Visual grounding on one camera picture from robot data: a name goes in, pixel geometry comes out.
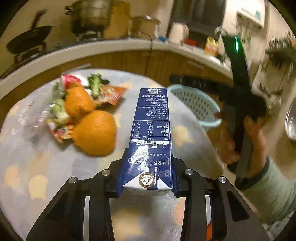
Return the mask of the grey green sleeve forearm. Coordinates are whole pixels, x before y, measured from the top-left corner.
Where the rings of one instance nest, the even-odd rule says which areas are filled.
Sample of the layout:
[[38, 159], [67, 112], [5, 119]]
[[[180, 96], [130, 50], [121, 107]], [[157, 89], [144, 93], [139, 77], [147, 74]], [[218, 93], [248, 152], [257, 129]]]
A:
[[237, 177], [235, 187], [256, 207], [263, 223], [271, 225], [295, 211], [295, 180], [283, 176], [270, 157], [259, 174]]

